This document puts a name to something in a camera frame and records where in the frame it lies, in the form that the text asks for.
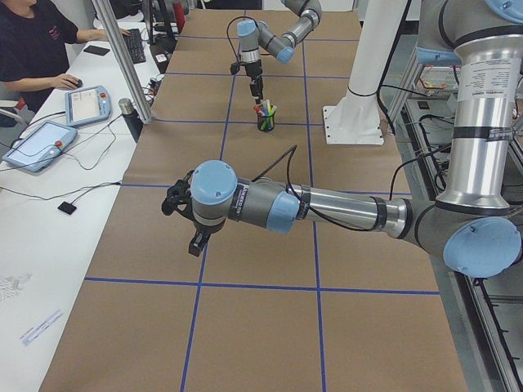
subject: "blue joint cap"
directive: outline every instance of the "blue joint cap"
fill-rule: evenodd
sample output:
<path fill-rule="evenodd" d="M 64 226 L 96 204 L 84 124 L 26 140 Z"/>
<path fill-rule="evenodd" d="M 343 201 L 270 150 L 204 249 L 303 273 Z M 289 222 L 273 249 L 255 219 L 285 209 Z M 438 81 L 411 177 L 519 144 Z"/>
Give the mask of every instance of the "blue joint cap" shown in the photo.
<path fill-rule="evenodd" d="M 236 29 L 238 30 L 238 36 L 239 37 L 245 37 L 249 34 L 254 33 L 256 31 L 256 23 L 254 20 L 242 20 L 236 25 Z"/>
<path fill-rule="evenodd" d="M 499 216 L 473 220 L 449 238 L 443 251 L 445 264 L 472 278 L 488 278 L 508 268 L 519 255 L 517 227 Z"/>
<path fill-rule="evenodd" d="M 485 0 L 490 9 L 502 18 L 523 25 L 523 2 L 521 0 Z"/>
<path fill-rule="evenodd" d="M 196 167 L 190 183 L 193 199 L 206 206 L 225 202 L 236 191 L 238 178 L 223 161 L 207 161 Z"/>
<path fill-rule="evenodd" d="M 284 191 L 280 192 L 270 208 L 267 229 L 276 233 L 287 233 L 293 227 L 299 207 L 297 198 Z"/>
<path fill-rule="evenodd" d="M 438 51 L 425 47 L 416 47 L 418 53 L 418 63 L 425 65 L 460 65 L 461 60 L 453 51 Z"/>
<path fill-rule="evenodd" d="M 293 58 L 294 52 L 295 51 L 293 47 L 284 47 L 281 51 L 279 51 L 276 59 L 280 63 L 287 64 Z"/>

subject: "smartphone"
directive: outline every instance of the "smartphone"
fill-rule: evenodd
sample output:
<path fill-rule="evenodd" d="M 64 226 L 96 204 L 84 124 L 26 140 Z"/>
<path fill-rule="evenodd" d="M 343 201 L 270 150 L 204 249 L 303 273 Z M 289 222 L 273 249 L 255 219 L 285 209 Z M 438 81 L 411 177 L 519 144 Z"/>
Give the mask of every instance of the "smartphone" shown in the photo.
<path fill-rule="evenodd" d="M 83 51 L 92 53 L 93 55 L 104 56 L 110 52 L 110 49 L 107 49 L 106 47 L 96 47 L 94 45 L 89 45 L 88 47 L 85 47 Z"/>

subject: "keyboard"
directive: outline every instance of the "keyboard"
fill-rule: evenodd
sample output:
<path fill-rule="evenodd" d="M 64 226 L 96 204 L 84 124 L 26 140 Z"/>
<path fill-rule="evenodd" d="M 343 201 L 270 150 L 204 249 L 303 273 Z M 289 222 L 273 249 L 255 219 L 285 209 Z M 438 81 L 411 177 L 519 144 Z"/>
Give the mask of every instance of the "keyboard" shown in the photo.
<path fill-rule="evenodd" d="M 145 53 L 139 29 L 129 29 L 130 35 L 124 35 L 123 41 L 131 55 L 133 64 L 145 63 Z"/>

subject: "pen holder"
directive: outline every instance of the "pen holder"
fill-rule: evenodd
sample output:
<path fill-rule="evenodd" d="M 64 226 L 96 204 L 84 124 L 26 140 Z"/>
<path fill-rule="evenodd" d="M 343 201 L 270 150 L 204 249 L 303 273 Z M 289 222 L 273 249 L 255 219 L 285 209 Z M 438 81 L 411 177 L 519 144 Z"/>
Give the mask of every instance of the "pen holder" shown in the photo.
<path fill-rule="evenodd" d="M 261 114 L 260 112 L 257 112 L 257 128 L 259 131 L 263 132 L 270 132 L 273 129 L 275 129 L 275 114 L 276 109 L 278 109 L 276 106 L 272 107 L 272 113 L 269 115 Z"/>

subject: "black shirt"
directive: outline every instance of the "black shirt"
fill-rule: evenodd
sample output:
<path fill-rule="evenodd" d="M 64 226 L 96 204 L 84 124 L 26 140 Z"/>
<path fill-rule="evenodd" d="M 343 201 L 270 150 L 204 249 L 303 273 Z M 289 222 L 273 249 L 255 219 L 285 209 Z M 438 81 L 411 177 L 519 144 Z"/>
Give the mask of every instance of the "black shirt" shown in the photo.
<path fill-rule="evenodd" d="M 69 68 L 65 43 L 75 43 L 78 27 L 50 0 L 37 0 L 34 18 L 18 16 L 0 2 L 0 80 L 49 78 Z M 52 88 L 21 92 L 29 109 L 37 112 Z"/>

